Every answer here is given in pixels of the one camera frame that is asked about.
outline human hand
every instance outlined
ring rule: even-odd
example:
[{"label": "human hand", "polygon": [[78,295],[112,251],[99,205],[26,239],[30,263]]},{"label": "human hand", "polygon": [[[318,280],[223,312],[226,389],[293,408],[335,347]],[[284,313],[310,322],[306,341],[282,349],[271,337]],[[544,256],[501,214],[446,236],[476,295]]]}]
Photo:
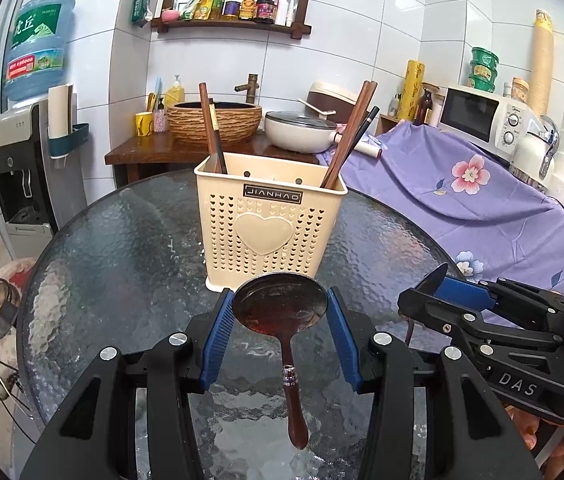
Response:
[{"label": "human hand", "polygon": [[[535,415],[510,407],[507,409],[513,423],[518,428],[526,447],[531,450],[537,444],[537,429],[540,426],[540,418]],[[551,457],[546,463],[544,473],[545,480],[555,480],[564,469],[564,438],[558,447],[551,453]]]}]

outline round glass table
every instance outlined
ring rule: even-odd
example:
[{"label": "round glass table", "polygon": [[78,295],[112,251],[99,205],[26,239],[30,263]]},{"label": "round glass table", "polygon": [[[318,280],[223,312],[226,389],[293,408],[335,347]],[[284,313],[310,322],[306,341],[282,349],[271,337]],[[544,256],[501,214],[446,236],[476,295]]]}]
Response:
[{"label": "round glass table", "polygon": [[[400,292],[449,256],[392,209],[350,191],[318,281],[339,287],[351,310],[404,339]],[[214,307],[204,286],[198,192],[192,171],[143,180],[110,194],[67,224],[40,256],[18,325],[20,370],[42,427],[106,346],[151,348]],[[439,351],[448,339],[416,327],[411,345]],[[217,383],[190,405],[207,478],[354,479],[372,396],[345,382],[326,319],[292,341],[309,445],[289,442],[277,340],[235,323]],[[136,399],[137,463],[150,478],[144,392]],[[424,459],[424,394],[416,394],[414,456]]]}]

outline blue and white flower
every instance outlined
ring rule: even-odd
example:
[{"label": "blue and white flower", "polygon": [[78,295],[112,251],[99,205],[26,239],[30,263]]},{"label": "blue and white flower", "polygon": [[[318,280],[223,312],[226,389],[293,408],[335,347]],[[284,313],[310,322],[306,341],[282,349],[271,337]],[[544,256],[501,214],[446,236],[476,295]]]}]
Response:
[{"label": "blue and white flower", "polygon": [[473,257],[471,251],[463,251],[455,258],[457,268],[470,282],[476,282],[484,271],[484,264]]}]

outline microwave oven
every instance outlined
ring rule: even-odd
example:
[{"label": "microwave oven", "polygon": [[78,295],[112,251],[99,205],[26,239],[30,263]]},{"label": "microwave oven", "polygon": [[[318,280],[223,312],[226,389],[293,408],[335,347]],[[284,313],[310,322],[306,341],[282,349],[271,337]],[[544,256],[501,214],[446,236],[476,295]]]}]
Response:
[{"label": "microwave oven", "polygon": [[535,115],[523,102],[468,86],[450,86],[438,128],[510,162]]}]

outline jianhao label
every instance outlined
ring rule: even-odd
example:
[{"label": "jianhao label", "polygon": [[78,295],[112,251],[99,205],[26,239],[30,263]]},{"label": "jianhao label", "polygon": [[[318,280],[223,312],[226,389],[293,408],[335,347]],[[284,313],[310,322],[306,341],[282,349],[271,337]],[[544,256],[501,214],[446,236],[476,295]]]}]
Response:
[{"label": "jianhao label", "polygon": [[277,187],[244,184],[243,195],[250,198],[259,198],[261,200],[278,200],[278,202],[289,202],[291,204],[302,203],[302,191],[291,191]]}]

